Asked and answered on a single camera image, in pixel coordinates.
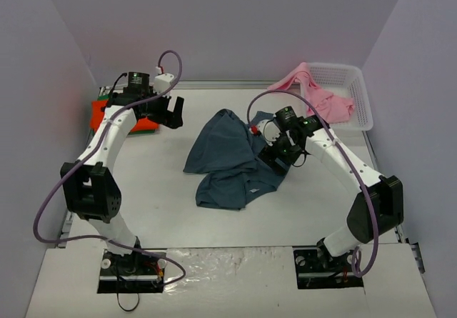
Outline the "blue t shirt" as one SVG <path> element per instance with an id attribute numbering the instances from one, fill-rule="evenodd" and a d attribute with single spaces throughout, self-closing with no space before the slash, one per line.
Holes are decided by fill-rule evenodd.
<path id="1" fill-rule="evenodd" d="M 186 174 L 203 174 L 196 205 L 242 210 L 253 200 L 276 191 L 284 175 L 276 174 L 258 154 L 266 146 L 233 111 L 221 109 L 204 125 L 184 166 Z"/>

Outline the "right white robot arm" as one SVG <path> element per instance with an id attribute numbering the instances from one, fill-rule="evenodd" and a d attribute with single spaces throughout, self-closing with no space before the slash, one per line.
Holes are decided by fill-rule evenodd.
<path id="1" fill-rule="evenodd" d="M 296 116 L 292 107 L 277 111 L 251 131 L 266 140 L 259 158 L 276 174 L 284 175 L 300 158 L 319 160 L 346 188 L 353 204 L 346 223 L 325 237 L 316 253 L 318 265 L 335 269 L 343 254 L 373 241 L 404 221 L 403 184 L 398 177 L 385 177 L 358 158 L 317 116 Z"/>

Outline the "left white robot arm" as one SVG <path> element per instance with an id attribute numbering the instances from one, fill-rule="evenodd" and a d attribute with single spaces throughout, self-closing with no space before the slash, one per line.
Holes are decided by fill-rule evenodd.
<path id="1" fill-rule="evenodd" d="M 141 246 L 139 239 L 120 213 L 122 194 L 113 176 L 116 158 L 139 120 L 170 129 L 183 124 L 184 99 L 177 98 L 174 109 L 168 109 L 171 98 L 166 91 L 176 84 L 176 77 L 161 67 L 157 71 L 153 81 L 148 74 L 129 72 L 122 91 L 109 92 L 101 123 L 86 150 L 76 162 L 61 167 L 68 210 L 105 238 L 108 252 L 119 256 L 118 265 L 128 274 L 141 270 L 144 256 L 134 250 Z"/>

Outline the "pink t shirt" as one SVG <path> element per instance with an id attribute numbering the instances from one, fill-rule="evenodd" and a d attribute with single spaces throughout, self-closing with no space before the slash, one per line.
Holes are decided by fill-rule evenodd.
<path id="1" fill-rule="evenodd" d="M 309 101 L 321 117 L 329 124 L 348 122 L 355 112 L 353 99 L 344 98 L 318 85 L 306 62 L 301 62 L 282 80 L 270 85 L 268 90 L 288 90 L 298 83 L 303 89 L 301 96 Z"/>

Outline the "white plastic basket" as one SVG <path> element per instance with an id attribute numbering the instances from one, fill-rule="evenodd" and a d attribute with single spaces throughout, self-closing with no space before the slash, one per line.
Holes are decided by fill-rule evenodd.
<path id="1" fill-rule="evenodd" d="M 345 64 L 310 62 L 308 68 L 313 80 L 335 95 L 353 99 L 354 113 L 343 123 L 332 124 L 333 129 L 369 131 L 373 117 L 362 71 Z"/>

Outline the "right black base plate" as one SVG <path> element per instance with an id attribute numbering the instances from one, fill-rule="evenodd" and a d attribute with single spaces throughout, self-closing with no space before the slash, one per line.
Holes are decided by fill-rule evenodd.
<path id="1" fill-rule="evenodd" d="M 316 247 L 293 248 L 296 283 L 300 290 L 363 288 L 363 279 L 351 270 L 349 253 L 332 259 L 326 266 Z"/>

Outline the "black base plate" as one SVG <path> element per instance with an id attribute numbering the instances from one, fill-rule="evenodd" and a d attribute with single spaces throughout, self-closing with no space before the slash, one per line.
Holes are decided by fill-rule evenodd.
<path id="1" fill-rule="evenodd" d="M 124 256 L 104 250 L 98 294 L 152 294 L 164 290 L 167 261 L 164 251 L 154 251 L 159 257 L 132 252 Z"/>
<path id="2" fill-rule="evenodd" d="M 349 253 L 332 259 L 326 266 L 316 247 L 293 248 L 296 283 L 300 290 L 363 288 L 363 279 L 351 270 Z"/>

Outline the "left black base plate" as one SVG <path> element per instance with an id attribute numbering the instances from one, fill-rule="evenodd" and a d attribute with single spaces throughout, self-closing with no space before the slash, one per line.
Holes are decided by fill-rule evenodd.
<path id="1" fill-rule="evenodd" d="M 154 251 L 159 257 L 132 252 L 124 256 L 104 250 L 98 294 L 152 294 L 164 290 L 167 261 L 164 251 Z"/>

